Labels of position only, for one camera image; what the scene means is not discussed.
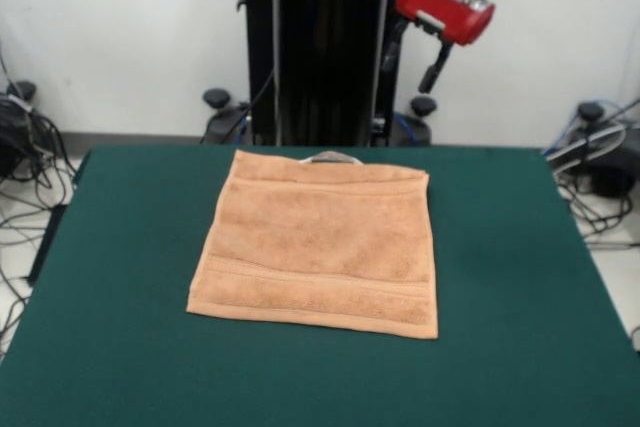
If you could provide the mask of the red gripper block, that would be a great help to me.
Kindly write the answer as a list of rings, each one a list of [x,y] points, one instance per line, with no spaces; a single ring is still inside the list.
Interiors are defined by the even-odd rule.
[[[435,62],[427,68],[419,84],[420,93],[430,93],[454,44],[474,43],[491,23],[496,6],[489,0],[395,0],[395,9],[404,19],[396,22],[390,34],[381,71],[391,72],[395,68],[408,21],[415,23],[443,40]]]

